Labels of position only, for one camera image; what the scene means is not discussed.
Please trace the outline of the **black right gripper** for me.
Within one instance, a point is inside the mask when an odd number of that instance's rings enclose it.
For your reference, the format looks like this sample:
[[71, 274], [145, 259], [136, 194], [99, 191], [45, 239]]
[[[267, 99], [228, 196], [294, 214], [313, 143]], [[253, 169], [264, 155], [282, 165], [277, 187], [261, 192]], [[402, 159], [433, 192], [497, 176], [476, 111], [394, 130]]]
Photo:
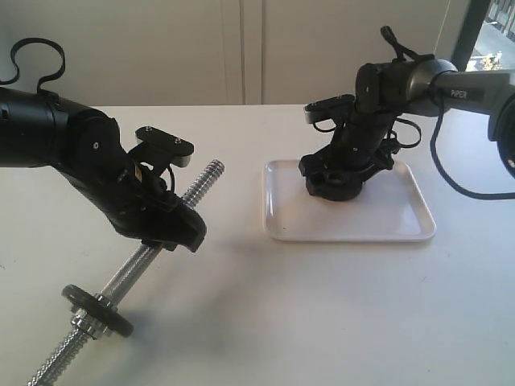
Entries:
[[373, 153], [396, 118], [396, 113], [363, 113], [356, 108], [325, 113], [317, 123], [333, 121], [332, 139], [322, 150], [301, 157], [301, 175], [314, 177], [326, 175], [333, 169], [363, 169], [357, 174], [361, 181], [367, 181], [383, 170], [392, 170], [394, 160], [390, 154]]

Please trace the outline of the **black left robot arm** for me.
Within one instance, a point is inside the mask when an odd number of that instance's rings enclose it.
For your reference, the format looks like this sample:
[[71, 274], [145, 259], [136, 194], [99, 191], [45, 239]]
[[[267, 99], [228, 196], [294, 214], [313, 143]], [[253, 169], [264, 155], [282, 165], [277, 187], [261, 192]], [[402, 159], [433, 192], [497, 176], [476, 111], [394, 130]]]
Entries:
[[181, 245], [195, 252], [207, 226], [162, 175], [185, 167], [190, 142], [152, 126], [122, 146], [117, 120], [54, 94], [1, 90], [1, 165], [49, 166], [61, 174], [125, 237]]

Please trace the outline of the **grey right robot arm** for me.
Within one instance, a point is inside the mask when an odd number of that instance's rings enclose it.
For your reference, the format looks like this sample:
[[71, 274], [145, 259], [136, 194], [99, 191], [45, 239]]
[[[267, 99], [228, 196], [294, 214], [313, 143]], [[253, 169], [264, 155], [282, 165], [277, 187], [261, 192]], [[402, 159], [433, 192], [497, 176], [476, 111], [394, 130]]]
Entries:
[[514, 162], [514, 74], [460, 72], [446, 60], [365, 64], [355, 91], [305, 106], [307, 122], [331, 120], [328, 145], [299, 161], [301, 175], [350, 175], [362, 182], [393, 168], [401, 149], [390, 137], [403, 114], [441, 117], [450, 109], [488, 116], [488, 140], [506, 167]]

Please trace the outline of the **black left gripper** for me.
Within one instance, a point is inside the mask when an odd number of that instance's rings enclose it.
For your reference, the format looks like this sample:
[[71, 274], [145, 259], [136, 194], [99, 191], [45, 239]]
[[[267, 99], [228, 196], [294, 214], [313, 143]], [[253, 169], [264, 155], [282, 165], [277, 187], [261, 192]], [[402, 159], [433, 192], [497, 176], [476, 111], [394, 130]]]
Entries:
[[138, 162], [118, 140], [87, 140], [60, 162], [58, 171], [120, 235], [142, 240], [148, 248], [173, 252], [182, 245], [195, 253], [207, 225], [162, 178], [170, 166]]

